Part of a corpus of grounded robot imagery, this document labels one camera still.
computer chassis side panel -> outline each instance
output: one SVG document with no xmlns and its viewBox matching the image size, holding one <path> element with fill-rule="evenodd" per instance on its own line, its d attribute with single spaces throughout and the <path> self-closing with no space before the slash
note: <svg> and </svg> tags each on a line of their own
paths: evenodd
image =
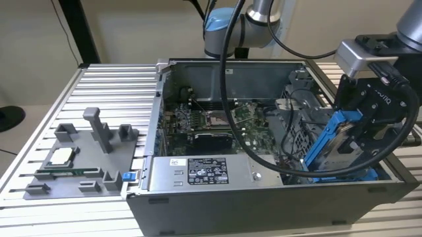
<svg viewBox="0 0 422 237">
<path fill-rule="evenodd" d="M 407 183 L 305 185 L 128 196 L 126 203 L 145 236 L 256 232 L 352 224 L 375 206 L 396 202 L 395 194 L 408 187 Z"/>
</svg>

blue plastic clip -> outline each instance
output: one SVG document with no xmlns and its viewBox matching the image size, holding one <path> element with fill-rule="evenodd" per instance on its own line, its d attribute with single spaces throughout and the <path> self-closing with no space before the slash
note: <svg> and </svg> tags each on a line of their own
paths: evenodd
<svg viewBox="0 0 422 237">
<path fill-rule="evenodd" d="M 133 182 L 136 181 L 136 173 L 133 172 L 125 172 L 121 176 L 121 180 L 124 182 Z"/>
</svg>

screw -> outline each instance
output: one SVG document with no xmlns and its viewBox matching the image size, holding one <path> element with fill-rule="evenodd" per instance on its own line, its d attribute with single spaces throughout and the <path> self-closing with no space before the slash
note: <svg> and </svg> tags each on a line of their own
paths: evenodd
<svg viewBox="0 0 422 237">
<path fill-rule="evenodd" d="M 381 77 L 380 78 L 380 82 L 384 84 L 384 85 L 388 85 L 389 84 L 389 81 L 385 77 Z"/>
<path fill-rule="evenodd" d="M 252 178 L 253 178 L 255 181 L 259 181 L 261 179 L 261 174 L 253 172 L 252 173 Z"/>
</svg>

barcode sticker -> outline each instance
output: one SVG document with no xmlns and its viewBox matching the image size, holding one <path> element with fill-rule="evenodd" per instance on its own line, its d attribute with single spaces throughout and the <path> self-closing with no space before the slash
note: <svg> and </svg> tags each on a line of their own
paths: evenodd
<svg viewBox="0 0 422 237">
<path fill-rule="evenodd" d="M 169 159 L 169 166 L 185 166 L 185 159 Z"/>
</svg>

beige wall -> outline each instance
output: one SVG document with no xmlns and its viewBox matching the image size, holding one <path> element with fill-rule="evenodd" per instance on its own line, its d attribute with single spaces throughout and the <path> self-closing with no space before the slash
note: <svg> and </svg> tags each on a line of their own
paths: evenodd
<svg viewBox="0 0 422 237">
<path fill-rule="evenodd" d="M 387 34 L 412 0 L 296 0 L 285 45 L 316 55 L 333 50 L 341 39 Z M 283 50 L 280 58 L 295 58 Z"/>
<path fill-rule="evenodd" d="M 76 68 L 50 1 L 0 0 L 0 106 L 50 104 Z"/>
<path fill-rule="evenodd" d="M 235 3 L 220 0 L 216 6 Z M 201 19 L 187 1 L 82 0 L 82 7 L 102 62 L 153 63 L 157 58 L 204 56 Z M 271 49 L 251 50 L 253 57 L 269 54 Z"/>
</svg>

